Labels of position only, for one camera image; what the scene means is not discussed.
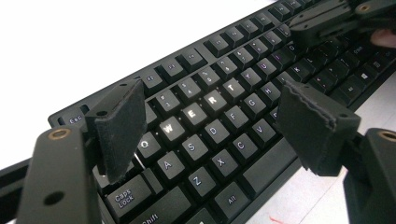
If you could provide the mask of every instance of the keyboard frame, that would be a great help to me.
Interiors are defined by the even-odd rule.
[[[232,24],[229,24],[228,26],[225,26],[221,29],[219,29],[218,31],[216,31],[215,33],[212,33],[210,35],[207,35],[199,40],[197,40],[196,42],[189,44],[188,46],[179,49],[165,57],[163,57],[162,59],[160,59],[159,61],[152,63],[134,73],[132,73],[131,75],[120,79],[119,81],[112,83],[110,85],[108,85],[107,87],[81,99],[78,102],[75,102],[72,105],[69,105],[67,107],[65,107],[64,109],[53,113],[52,115],[49,116],[48,118],[48,122],[50,124],[50,126],[53,127],[57,127],[57,126],[61,126],[58,122],[58,118],[64,114],[67,113],[69,110],[72,110],[76,107],[81,107],[82,105],[86,105],[88,108],[93,108],[94,105],[96,105],[105,95],[108,91],[110,91],[115,85],[119,85],[121,82],[124,82],[125,80],[128,80],[130,78],[136,78],[139,77],[139,74],[144,74],[147,72],[151,72],[153,71],[154,68],[158,67],[160,64],[164,63],[167,59],[169,58],[176,58],[176,56],[180,55],[181,53],[183,53],[186,49],[190,49],[190,48],[195,48],[197,49],[197,51],[203,56],[203,58],[207,61],[207,64],[203,67],[201,67],[200,69],[193,71],[191,73],[189,73],[188,75],[186,75],[183,78],[188,78],[193,76],[194,74],[196,74],[197,71],[204,69],[207,66],[210,66],[211,64],[215,63],[216,61],[218,61],[221,58],[227,57],[229,54],[232,54],[233,52],[235,52],[237,49],[244,47],[246,44],[239,46],[237,49],[233,49],[231,51],[229,51],[228,53],[226,53],[225,55],[216,58],[215,56],[213,56],[213,54],[206,48],[206,46],[204,45],[204,43],[213,35],[219,35],[223,32],[225,32],[227,29],[234,27],[236,24],[239,24],[240,21],[244,21],[246,19],[252,18],[255,14],[259,13],[259,12],[264,12],[265,15],[273,21],[274,23],[274,27],[269,29],[268,31],[265,32],[269,32],[271,30],[274,30],[276,27],[278,27],[279,25],[285,23],[284,21],[278,21],[274,16],[272,16],[271,13],[268,12],[268,9],[271,8],[273,6],[273,4],[264,7],[250,15],[247,15],[246,17],[240,19],[239,21],[236,21]],[[248,42],[259,38],[259,36],[249,40]],[[383,75],[381,75],[354,103],[352,103],[352,105],[349,107],[350,110],[352,111],[356,111],[394,72],[396,71],[396,63],[394,63],[390,68],[387,69],[387,71],[384,72]],[[174,86],[176,86],[178,83],[175,82],[171,85],[169,85],[168,87],[166,87],[165,89],[163,89],[163,91],[172,89]],[[146,99],[146,102],[151,100],[153,97],[155,97],[155,94],[150,96],[149,98]],[[25,160],[25,161],[21,161],[19,163],[16,163],[2,171],[0,171],[0,179],[4,178],[5,180],[7,180],[7,182],[9,182],[9,184],[7,184],[7,187],[10,187],[10,190],[20,190],[22,188],[22,183],[23,183],[23,179],[24,176],[26,174],[28,165],[29,165],[29,161]],[[263,191],[254,201],[252,201],[250,203],[250,205],[245,208],[245,210],[238,216],[236,217],[236,219],[232,222],[232,223],[244,223],[247,220],[249,220],[254,213],[256,213],[260,207],[262,207],[263,204],[265,204],[273,195],[274,193],[276,193],[276,191],[283,186],[290,177],[293,176],[293,174],[301,167],[301,163],[299,162],[299,160],[295,160],[276,180],[274,180],[274,182],[265,190]],[[103,221],[105,223],[115,223],[112,219],[112,216],[108,213],[105,204],[103,203],[102,200],[99,200],[99,205],[101,208],[101,212],[102,212],[102,218]]]

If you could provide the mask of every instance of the white surface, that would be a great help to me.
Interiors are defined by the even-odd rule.
[[[269,3],[1,1],[0,169],[31,157],[50,114]],[[396,130],[390,111],[367,127]],[[347,223],[342,179],[300,170],[250,223]]]

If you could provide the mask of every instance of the hand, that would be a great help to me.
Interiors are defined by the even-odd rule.
[[[376,30],[371,36],[371,42],[381,47],[396,49],[396,34],[391,30]]]

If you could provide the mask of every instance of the keyboard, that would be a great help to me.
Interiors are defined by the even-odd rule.
[[[276,128],[286,80],[356,110],[392,72],[393,49],[341,35],[302,49],[289,22],[320,3],[281,0],[54,113],[75,123],[115,85],[144,82],[148,131],[123,180],[92,170],[105,223],[244,223],[301,167]]]

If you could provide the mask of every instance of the function key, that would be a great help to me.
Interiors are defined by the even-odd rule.
[[[231,48],[236,48],[247,41],[247,38],[242,35],[242,33],[236,29],[236,27],[230,28],[222,37],[231,45]]]
[[[259,28],[251,20],[243,21],[239,28],[247,39],[251,39],[260,33]]]
[[[220,35],[211,37],[205,42],[205,46],[217,58],[224,55],[231,49],[230,45]]]
[[[178,56],[178,59],[189,72],[195,71],[207,64],[205,59],[197,52],[196,49],[188,49],[186,52]]]
[[[140,77],[145,84],[144,88],[146,96],[153,95],[168,85],[154,70],[152,70],[152,73],[144,73],[143,75],[140,75]]]
[[[275,16],[279,21],[285,21],[291,17],[290,10],[282,3],[275,4],[274,7],[269,9],[269,12]]]
[[[161,75],[165,78],[168,83],[174,83],[181,79],[187,72],[183,67],[176,61],[176,59],[170,59],[165,63],[162,63],[158,68]]]
[[[264,32],[274,27],[274,24],[264,13],[259,13],[254,17],[254,21],[259,29]]]

